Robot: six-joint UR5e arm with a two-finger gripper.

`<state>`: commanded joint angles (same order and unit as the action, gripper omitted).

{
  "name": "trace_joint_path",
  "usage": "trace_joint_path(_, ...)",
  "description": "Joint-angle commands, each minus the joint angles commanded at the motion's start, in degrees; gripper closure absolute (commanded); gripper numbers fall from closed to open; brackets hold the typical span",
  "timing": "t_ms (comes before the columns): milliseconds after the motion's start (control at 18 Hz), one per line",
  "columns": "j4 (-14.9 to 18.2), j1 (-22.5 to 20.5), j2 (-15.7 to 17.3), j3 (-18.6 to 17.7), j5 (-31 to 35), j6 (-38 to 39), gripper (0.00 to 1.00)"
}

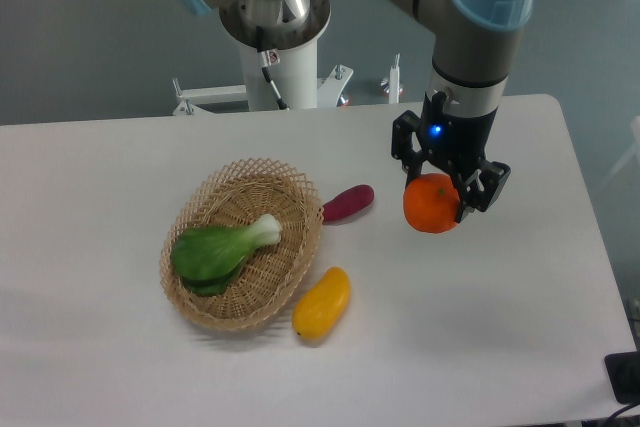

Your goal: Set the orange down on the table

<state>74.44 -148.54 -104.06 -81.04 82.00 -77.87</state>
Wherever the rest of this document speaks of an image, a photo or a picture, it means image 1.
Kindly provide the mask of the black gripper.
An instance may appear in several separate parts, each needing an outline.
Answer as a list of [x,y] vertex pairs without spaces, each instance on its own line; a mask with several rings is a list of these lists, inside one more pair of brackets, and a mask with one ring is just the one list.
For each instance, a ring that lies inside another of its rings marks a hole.
[[[497,110],[480,117],[446,114],[443,92],[425,97],[421,117],[407,110],[393,121],[391,156],[401,162],[405,186],[422,173],[424,162],[452,175],[459,205],[455,222],[468,214],[486,212],[500,196],[511,167],[485,157],[485,146]],[[416,138],[421,147],[414,149]]]

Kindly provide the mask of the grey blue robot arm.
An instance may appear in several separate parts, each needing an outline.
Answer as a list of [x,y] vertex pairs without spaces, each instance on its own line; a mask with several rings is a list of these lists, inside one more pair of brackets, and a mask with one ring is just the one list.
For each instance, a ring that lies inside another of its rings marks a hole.
[[[217,11],[239,47],[251,110],[313,109],[320,104],[317,42],[329,0],[182,0],[196,15]],[[533,0],[387,0],[435,37],[420,113],[392,130],[392,156],[409,179],[424,164],[446,173],[456,216],[487,210],[510,168],[485,146]]]

